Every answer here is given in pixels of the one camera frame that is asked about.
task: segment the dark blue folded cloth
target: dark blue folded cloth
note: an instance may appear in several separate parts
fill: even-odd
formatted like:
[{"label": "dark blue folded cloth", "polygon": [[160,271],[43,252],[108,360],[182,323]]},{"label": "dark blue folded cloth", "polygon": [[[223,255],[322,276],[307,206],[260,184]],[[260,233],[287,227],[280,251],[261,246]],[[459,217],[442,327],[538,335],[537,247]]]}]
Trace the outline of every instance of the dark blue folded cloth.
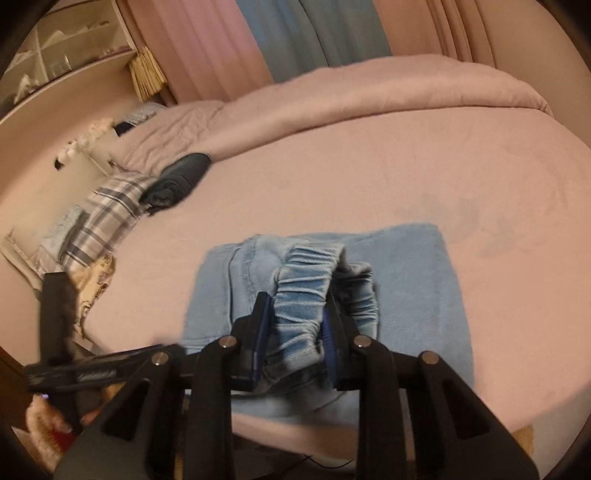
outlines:
[{"label": "dark blue folded cloth", "polygon": [[130,124],[129,122],[121,122],[113,127],[115,129],[115,133],[118,137],[123,134],[126,134],[129,130],[135,128],[135,125]]},{"label": "dark blue folded cloth", "polygon": [[205,153],[190,153],[166,167],[160,178],[139,199],[148,205],[150,215],[175,206],[184,200],[203,178],[212,164]]}]

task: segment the wall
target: wall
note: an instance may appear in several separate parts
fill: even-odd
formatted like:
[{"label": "wall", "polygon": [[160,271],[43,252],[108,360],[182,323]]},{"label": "wall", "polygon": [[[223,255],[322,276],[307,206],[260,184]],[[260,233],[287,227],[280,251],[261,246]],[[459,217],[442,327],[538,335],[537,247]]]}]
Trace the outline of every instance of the wall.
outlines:
[{"label": "wall", "polygon": [[[138,104],[125,65],[130,54],[86,67],[50,84],[0,122],[0,235],[23,202],[57,174],[57,151],[101,118],[121,118]],[[22,364],[38,360],[33,290],[0,256],[0,346]]]}]

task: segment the wooden shelf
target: wooden shelf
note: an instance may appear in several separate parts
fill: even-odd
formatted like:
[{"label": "wooden shelf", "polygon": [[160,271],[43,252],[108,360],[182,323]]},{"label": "wooden shelf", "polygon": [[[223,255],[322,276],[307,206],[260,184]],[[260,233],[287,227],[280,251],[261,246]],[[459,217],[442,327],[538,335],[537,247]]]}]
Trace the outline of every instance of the wooden shelf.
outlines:
[{"label": "wooden shelf", "polygon": [[[67,0],[64,5],[39,20],[18,50],[26,55],[14,60],[0,79],[3,107],[9,105],[6,102],[24,75],[45,85],[93,61],[133,49],[115,0]],[[56,32],[63,36],[47,44]]]},{"label": "wooden shelf", "polygon": [[70,72],[57,80],[50,82],[29,97],[25,98],[5,117],[0,119],[0,132],[7,134],[11,130],[8,125],[20,125],[25,128],[27,119],[36,115],[48,103],[59,104],[61,98],[67,97],[68,92],[73,89],[81,89],[92,81],[102,76],[112,75],[127,67],[129,61],[134,57],[135,52],[129,50],[117,53],[90,63],[79,70]]},{"label": "wooden shelf", "polygon": [[15,60],[12,61],[12,63],[6,69],[7,72],[9,72],[14,67],[21,64],[22,62],[30,59],[32,56],[37,55],[37,52],[34,50],[27,50],[27,51],[22,51],[22,52],[18,52],[18,53],[22,54],[22,56],[19,57],[17,61],[15,61]]}]

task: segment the red object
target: red object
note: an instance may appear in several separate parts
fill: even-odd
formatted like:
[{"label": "red object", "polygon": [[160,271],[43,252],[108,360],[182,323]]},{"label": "red object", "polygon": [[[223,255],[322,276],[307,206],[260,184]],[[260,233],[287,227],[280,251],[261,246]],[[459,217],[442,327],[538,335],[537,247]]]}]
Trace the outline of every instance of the red object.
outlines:
[{"label": "red object", "polygon": [[61,433],[56,430],[51,431],[51,436],[62,453],[66,453],[77,439],[73,433]]}]

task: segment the bed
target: bed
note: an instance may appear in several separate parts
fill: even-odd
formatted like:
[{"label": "bed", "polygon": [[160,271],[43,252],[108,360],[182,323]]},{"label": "bed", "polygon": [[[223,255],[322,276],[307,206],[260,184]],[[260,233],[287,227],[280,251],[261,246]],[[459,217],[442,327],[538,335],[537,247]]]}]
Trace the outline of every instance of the bed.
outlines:
[{"label": "bed", "polygon": [[[157,177],[189,151],[215,163],[183,203],[142,218],[118,246],[85,333],[107,352],[179,341],[196,273],[219,244],[430,222],[462,289],[475,390],[511,431],[530,424],[591,383],[591,150],[581,122],[579,138],[554,118],[568,102],[546,100],[491,67],[427,55],[160,112],[109,147],[117,164]],[[237,414],[233,428],[286,450],[355,456],[350,427]]]}]

